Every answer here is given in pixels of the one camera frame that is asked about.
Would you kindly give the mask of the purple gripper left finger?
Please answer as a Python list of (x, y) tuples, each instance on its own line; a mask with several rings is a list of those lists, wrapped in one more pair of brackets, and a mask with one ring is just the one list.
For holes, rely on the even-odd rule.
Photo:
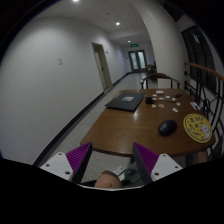
[(80, 183), (92, 153), (88, 142), (68, 153), (59, 152), (41, 166), (41, 169), (73, 183)]

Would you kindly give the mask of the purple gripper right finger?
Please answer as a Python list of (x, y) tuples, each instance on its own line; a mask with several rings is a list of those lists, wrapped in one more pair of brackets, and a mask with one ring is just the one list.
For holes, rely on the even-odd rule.
[(168, 154), (157, 154), (138, 143), (133, 144), (133, 155), (144, 185), (182, 169)]

